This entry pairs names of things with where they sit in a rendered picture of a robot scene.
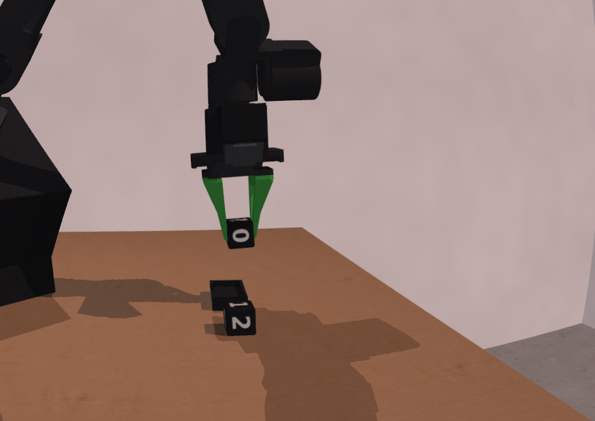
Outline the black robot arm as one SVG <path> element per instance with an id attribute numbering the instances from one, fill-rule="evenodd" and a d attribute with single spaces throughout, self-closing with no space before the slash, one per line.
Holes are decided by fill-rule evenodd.
<path id="1" fill-rule="evenodd" d="M 0 99 L 21 79 L 54 2 L 2 2 Z M 225 164 L 233 167 L 256 165 L 269 151 L 267 105 L 249 102 L 258 101 L 258 91 L 266 102 L 317 99 L 322 54 L 307 40 L 267 38 L 270 22 L 263 0 L 202 3 L 220 52 L 208 64 L 208 105 L 229 103 L 204 110 L 206 154 L 224 154 Z"/>

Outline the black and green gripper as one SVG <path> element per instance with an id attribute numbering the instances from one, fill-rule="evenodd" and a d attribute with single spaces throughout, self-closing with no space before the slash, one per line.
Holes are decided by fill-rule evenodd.
<path id="1" fill-rule="evenodd" d="M 232 164 L 225 164 L 224 154 L 210 156 L 207 156 L 206 152 L 191 154 L 192 169 L 207 167 L 207 169 L 202 169 L 202 180 L 215 210 L 219 214 L 218 217 L 225 240 L 227 240 L 227 220 L 221 178 L 248 176 L 250 219 L 253 222 L 254 238 L 256 238 L 260 213 L 273 183 L 273 169 L 268 166 L 263 167 L 262 164 L 270 161 L 284 162 L 284 150 L 269 148 L 269 151 L 263 152 L 262 162 L 256 162 L 254 169 L 253 165 L 232 167 Z"/>

